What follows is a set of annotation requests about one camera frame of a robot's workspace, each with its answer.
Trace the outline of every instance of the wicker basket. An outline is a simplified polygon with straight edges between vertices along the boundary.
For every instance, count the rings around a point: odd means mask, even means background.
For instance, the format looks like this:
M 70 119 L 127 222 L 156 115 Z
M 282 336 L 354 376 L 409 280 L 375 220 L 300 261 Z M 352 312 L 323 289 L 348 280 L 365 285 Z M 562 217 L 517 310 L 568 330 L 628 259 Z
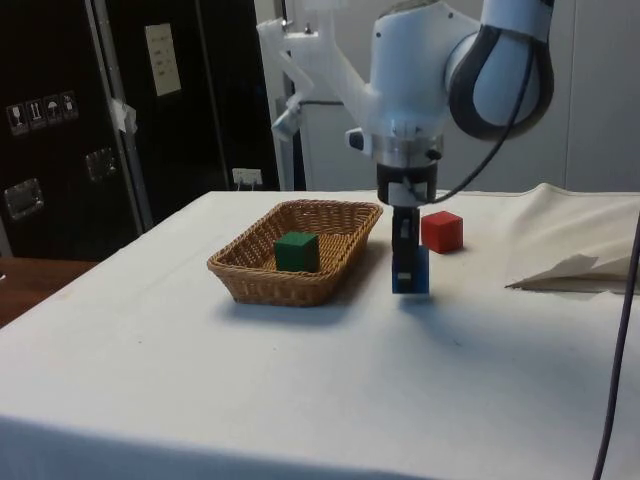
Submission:
M 326 302 L 364 251 L 382 208 L 296 200 L 277 205 L 207 262 L 236 302 L 310 307 Z M 287 232 L 317 234 L 320 271 L 278 272 L 273 244 Z

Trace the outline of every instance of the red cube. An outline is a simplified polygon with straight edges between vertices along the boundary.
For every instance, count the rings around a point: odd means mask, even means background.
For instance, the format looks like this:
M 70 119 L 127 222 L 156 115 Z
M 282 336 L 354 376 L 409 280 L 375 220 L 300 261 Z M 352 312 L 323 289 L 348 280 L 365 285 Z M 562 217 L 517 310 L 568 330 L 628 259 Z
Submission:
M 422 217 L 422 244 L 436 253 L 460 250 L 463 244 L 462 218 L 449 212 Z

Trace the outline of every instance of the cube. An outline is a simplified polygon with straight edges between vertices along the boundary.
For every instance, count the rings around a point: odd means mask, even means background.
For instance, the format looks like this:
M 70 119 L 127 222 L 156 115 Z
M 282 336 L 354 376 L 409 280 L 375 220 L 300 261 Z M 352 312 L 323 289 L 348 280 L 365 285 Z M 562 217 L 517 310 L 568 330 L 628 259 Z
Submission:
M 422 244 L 436 253 L 460 250 L 463 245 L 462 218 L 449 212 L 422 217 Z
M 281 272 L 311 272 L 320 269 L 318 236 L 289 232 L 274 244 L 276 267 Z

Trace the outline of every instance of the white wall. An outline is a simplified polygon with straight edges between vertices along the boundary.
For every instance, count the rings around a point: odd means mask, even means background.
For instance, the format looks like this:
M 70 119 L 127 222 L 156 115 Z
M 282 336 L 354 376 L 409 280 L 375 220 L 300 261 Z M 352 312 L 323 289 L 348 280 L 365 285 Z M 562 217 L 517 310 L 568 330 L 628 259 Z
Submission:
M 367 81 L 373 23 L 394 3 L 349 0 L 348 8 L 336 12 L 337 42 Z M 479 18 L 480 0 L 449 3 Z M 549 182 L 574 190 L 640 190 L 640 166 L 634 162 L 640 147 L 640 135 L 634 135 L 640 127 L 634 88 L 640 66 L 633 58 L 640 3 L 613 3 L 615 9 L 601 0 L 556 2 L 550 39 L 555 96 L 549 112 L 527 135 L 505 145 L 471 189 L 523 191 Z M 287 0 L 287 12 L 298 28 L 315 24 L 302 0 Z M 320 78 L 314 80 L 316 99 L 335 99 Z M 375 166 L 344 146 L 344 131 L 354 126 L 343 107 L 304 107 L 301 135 L 310 190 L 375 187 Z M 490 147 L 450 122 L 439 185 L 457 184 Z
M 570 189 L 640 190 L 639 20 L 637 0 L 577 3 Z

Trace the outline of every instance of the metal latch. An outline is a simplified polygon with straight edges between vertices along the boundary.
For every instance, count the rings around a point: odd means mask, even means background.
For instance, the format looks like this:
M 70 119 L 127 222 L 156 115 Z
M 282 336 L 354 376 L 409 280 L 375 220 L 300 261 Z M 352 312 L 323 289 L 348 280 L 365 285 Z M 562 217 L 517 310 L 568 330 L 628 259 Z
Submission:
M 111 148 L 103 148 L 84 157 L 89 178 L 93 183 L 100 183 L 116 173 L 116 159 Z
M 14 221 L 27 217 L 44 208 L 44 198 L 37 178 L 7 188 L 4 201 L 11 219 Z

